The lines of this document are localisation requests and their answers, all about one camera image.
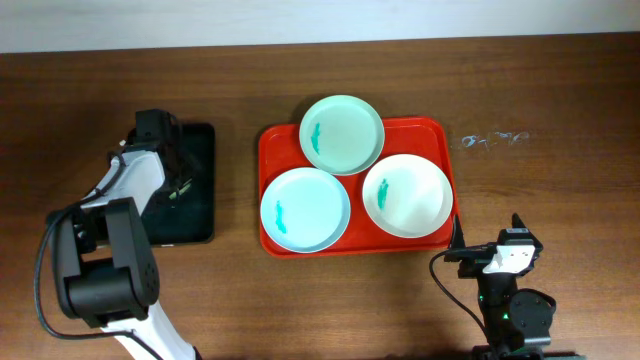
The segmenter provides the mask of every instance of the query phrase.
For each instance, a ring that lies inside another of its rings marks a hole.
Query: wooden tabletop
[[[640,34],[1,55],[4,356],[127,358],[113,339],[65,342],[42,330],[33,263],[45,214],[102,178],[134,112],[156,107],[217,132],[215,239],[154,250],[162,306],[205,359],[483,344],[429,277],[435,252],[279,260],[260,246],[258,137],[330,94],[442,124],[469,244],[494,241],[512,212],[522,216],[545,249],[519,284],[558,302],[548,350],[640,357]],[[50,321],[89,331],[61,313],[48,256],[44,266]],[[476,284],[456,269],[437,265],[477,311]]]

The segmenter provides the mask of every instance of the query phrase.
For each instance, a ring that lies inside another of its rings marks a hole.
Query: plate
[[[313,253],[333,245],[347,229],[351,204],[344,186],[314,168],[289,170],[262,196],[260,219],[267,235],[281,247]]]
[[[453,192],[446,175],[416,155],[394,155],[379,161],[362,186],[367,214],[382,230],[418,238],[438,230],[449,218]]]
[[[318,169],[353,175],[371,166],[384,145],[382,119],[371,105],[348,95],[315,103],[300,124],[300,146]]]

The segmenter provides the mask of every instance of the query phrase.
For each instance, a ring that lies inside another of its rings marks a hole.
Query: tray
[[[260,224],[260,242],[269,254],[278,258],[308,258],[444,249],[449,245],[453,231],[453,216],[458,215],[459,210],[447,141],[442,127],[430,118],[418,116],[389,118],[382,122],[385,130],[385,144],[378,161],[396,154],[422,156],[440,167],[449,179],[453,189],[453,209],[444,225],[433,234],[416,239],[399,238],[384,232],[369,218],[362,203],[362,183],[369,172],[367,169],[356,175],[337,176],[347,190],[351,201],[351,219],[340,240],[323,251],[299,254],[276,244]],[[298,131],[298,125],[276,125],[267,129],[260,137],[258,151],[260,200],[267,186],[278,175],[287,170],[313,166],[302,153]]]

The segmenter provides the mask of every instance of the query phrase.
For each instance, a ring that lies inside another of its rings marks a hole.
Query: black cable
[[[447,297],[449,299],[451,299],[451,301],[456,303],[456,305],[458,305],[462,310],[464,310],[467,314],[469,314],[469,316],[471,316],[471,318],[473,318],[473,320],[476,322],[476,324],[478,324],[478,326],[480,327],[480,330],[482,330],[482,333],[484,334],[484,337],[487,339],[487,343],[489,344],[489,347],[491,348],[491,352],[494,354],[494,357],[497,359],[497,354],[496,354],[496,351],[495,351],[495,349],[493,347],[493,344],[491,344],[491,341],[489,339],[489,333],[487,332],[487,328],[484,326],[484,324],[482,324],[482,321],[480,320],[480,318],[478,318],[478,316],[473,311],[471,311],[471,309],[469,309],[467,306],[465,306],[463,303],[461,303],[458,299],[456,299],[456,297],[453,296],[453,294],[450,293],[449,290],[447,290],[447,288],[444,287],[444,285],[442,285],[440,280],[438,280],[438,277],[436,276],[435,271],[433,270],[433,264],[435,263],[435,261],[438,260],[439,258],[445,256],[445,255],[455,254],[455,253],[459,253],[459,252],[466,252],[466,251],[469,251],[469,250],[486,249],[486,248],[487,248],[486,245],[477,245],[477,246],[468,246],[468,247],[460,248],[460,249],[448,249],[448,250],[445,250],[443,252],[440,252],[440,253],[436,254],[434,257],[432,257],[431,261],[429,261],[429,272],[431,273],[431,277],[433,278],[433,281],[435,281],[436,285],[438,285],[440,290],[442,290],[442,292],[445,295],[447,295]]]
[[[51,325],[49,324],[49,322],[47,322],[47,319],[44,316],[44,312],[42,311],[42,301],[40,298],[40,273],[42,270],[42,260],[44,258],[44,252],[47,248],[47,244],[49,243],[51,233],[64,218],[66,218],[67,216],[69,216],[69,214],[71,214],[73,210],[77,209],[78,207],[84,204],[87,204],[91,201],[94,201],[100,198],[102,194],[106,193],[115,184],[115,182],[118,180],[118,178],[120,177],[120,175],[122,174],[126,166],[122,156],[118,156],[118,160],[120,161],[120,166],[118,167],[118,170],[116,170],[116,173],[114,174],[114,176],[107,182],[107,184],[102,189],[95,188],[94,189],[95,193],[93,195],[88,196],[58,211],[55,214],[53,220],[47,226],[44,232],[44,235],[40,240],[38,255],[36,257],[35,271],[33,275],[33,298],[36,306],[36,313],[38,315],[38,320],[40,321],[40,324],[45,329],[45,331],[55,338],[62,339],[62,340],[90,340],[90,339],[104,339],[104,338],[115,337],[115,336],[124,336],[135,341],[138,345],[140,345],[140,347],[142,347],[147,352],[149,352],[149,354],[153,356],[155,359],[162,360],[160,355],[158,355],[158,353],[155,352],[155,350],[153,350],[149,345],[145,344],[144,341],[142,341],[139,337],[137,337],[133,333],[133,331],[114,331],[110,333],[93,333],[93,334],[63,334],[63,333],[57,332],[51,327]]]

